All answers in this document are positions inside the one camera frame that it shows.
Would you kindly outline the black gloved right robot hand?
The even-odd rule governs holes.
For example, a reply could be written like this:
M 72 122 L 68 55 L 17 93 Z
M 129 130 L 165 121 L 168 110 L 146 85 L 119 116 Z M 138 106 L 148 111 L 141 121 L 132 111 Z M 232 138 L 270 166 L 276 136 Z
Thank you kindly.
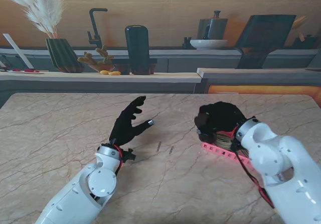
M 236 129 L 246 120 L 236 105 L 219 101 L 201 106 L 194 123 L 199 139 L 204 143 L 213 144 L 218 134 L 226 134 L 233 139 Z

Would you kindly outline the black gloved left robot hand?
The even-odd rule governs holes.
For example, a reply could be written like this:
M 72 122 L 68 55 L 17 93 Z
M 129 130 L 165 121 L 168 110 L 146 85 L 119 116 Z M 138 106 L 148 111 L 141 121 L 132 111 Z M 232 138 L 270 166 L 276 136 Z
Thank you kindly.
M 145 100 L 146 96 L 137 97 L 120 113 L 109 137 L 110 144 L 125 145 L 154 124 L 153 120 L 147 120 L 137 126 L 132 125 L 132 120 L 136 119 L 135 115 L 142 113 L 139 107 L 144 104 Z

